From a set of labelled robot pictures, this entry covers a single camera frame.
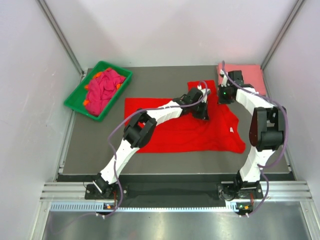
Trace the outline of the red t shirt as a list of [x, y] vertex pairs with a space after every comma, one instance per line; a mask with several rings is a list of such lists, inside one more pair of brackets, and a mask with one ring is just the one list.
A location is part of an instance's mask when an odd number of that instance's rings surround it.
[[218, 104], [216, 85], [208, 80], [208, 120], [187, 114], [160, 124], [139, 153], [227, 151], [242, 154], [246, 144], [238, 134], [238, 118], [225, 104]]

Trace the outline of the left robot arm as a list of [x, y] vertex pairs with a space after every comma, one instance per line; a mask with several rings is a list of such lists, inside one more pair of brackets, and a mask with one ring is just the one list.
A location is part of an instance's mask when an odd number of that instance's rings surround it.
[[174, 98], [155, 108], [141, 108], [129, 115], [109, 135], [125, 125], [118, 149], [111, 145], [113, 156], [109, 163], [92, 180], [98, 195], [109, 198], [118, 183], [119, 175], [131, 157], [151, 140], [157, 126], [191, 113], [194, 118], [208, 120], [208, 96], [211, 90], [201, 85], [191, 88], [187, 94]]

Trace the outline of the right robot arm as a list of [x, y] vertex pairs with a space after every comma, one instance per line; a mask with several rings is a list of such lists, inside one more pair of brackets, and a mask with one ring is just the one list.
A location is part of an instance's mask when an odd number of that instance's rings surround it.
[[285, 140], [285, 117], [278, 106], [261, 97], [251, 85], [239, 89], [234, 85], [220, 84], [218, 102], [230, 104], [235, 101], [251, 115], [248, 133], [251, 147], [233, 185], [224, 185], [220, 190], [220, 196], [228, 201], [258, 192], [263, 166]]

